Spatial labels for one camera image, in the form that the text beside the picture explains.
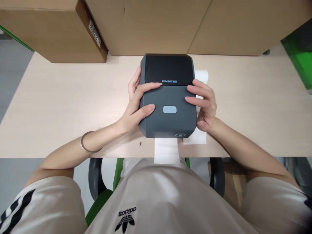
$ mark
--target woman's right hand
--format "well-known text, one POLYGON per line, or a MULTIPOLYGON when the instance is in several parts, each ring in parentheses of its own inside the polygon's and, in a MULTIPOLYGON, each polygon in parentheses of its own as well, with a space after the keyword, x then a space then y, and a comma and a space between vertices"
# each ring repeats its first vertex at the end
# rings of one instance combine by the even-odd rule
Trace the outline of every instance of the woman's right hand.
POLYGON ((193 85, 188 85, 187 90, 190 93, 202 96, 204 99, 195 97, 185 97, 185 100, 195 106, 200 107, 200 111, 196 120, 197 127, 203 131, 208 132, 215 121, 215 114, 217 104, 215 102, 215 93, 208 85, 194 79, 193 85))

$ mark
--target white label paper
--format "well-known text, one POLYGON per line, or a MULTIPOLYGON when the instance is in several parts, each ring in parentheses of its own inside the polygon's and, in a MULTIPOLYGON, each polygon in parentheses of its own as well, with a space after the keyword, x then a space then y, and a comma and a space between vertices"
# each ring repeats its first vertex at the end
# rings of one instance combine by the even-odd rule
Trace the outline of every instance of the white label paper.
POLYGON ((195 70, 195 78, 200 80, 204 84, 208 82, 208 72, 206 70, 195 70))
POLYGON ((180 162, 177 138, 155 138, 155 164, 178 164, 180 162))
POLYGON ((183 139, 183 145, 206 144, 207 133, 199 130, 197 127, 195 131, 188 138, 183 139))

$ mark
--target forearm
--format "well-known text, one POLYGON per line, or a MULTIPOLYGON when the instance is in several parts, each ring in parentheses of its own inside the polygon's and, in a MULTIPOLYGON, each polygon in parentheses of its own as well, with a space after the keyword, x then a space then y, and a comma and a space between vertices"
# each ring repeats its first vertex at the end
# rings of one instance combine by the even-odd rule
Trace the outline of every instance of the forearm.
MULTIPOLYGON (((118 122, 100 130, 87 134, 83 139, 83 144, 89 151, 96 151, 108 143, 123 136, 122 126, 118 122)), ((70 169, 78 166, 90 157, 90 153, 85 152, 80 146, 80 137, 61 146, 49 154, 41 163, 42 169, 70 169)))
POLYGON ((216 118, 209 133, 225 147, 231 157, 245 168, 283 176, 289 174, 285 167, 268 152, 220 119, 216 118))
MULTIPOLYGON (((84 147, 96 151, 125 134, 118 122, 87 134, 83 139, 84 147)), ((74 168, 90 157, 80 146, 80 137, 68 142, 49 154, 36 168, 25 184, 28 185, 53 176, 73 178, 74 168)))

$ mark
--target floor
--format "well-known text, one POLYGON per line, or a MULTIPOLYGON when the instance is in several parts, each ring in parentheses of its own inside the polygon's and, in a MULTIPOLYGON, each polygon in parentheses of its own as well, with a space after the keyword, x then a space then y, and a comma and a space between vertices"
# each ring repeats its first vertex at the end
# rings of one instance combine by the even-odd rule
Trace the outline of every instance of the floor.
MULTIPOLYGON (((27 68, 33 52, 15 40, 0 40, 0 124, 27 68)), ((42 159, 0 159, 0 213, 14 200, 42 159)), ((191 169, 209 183, 208 158, 191 158, 191 169)), ((103 160, 102 175, 112 189, 117 159, 103 160)), ((88 184, 89 159, 75 168, 74 180, 81 189, 85 213, 93 204, 88 184)))

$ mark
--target fingernail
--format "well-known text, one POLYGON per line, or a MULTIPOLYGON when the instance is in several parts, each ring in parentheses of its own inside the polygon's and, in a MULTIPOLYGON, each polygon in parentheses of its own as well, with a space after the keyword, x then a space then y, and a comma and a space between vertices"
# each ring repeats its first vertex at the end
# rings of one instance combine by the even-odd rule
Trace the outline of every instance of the fingernail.
POLYGON ((153 110, 155 109, 155 105, 154 105, 154 104, 149 104, 149 105, 147 106, 147 109, 148 109, 149 111, 153 111, 153 110))

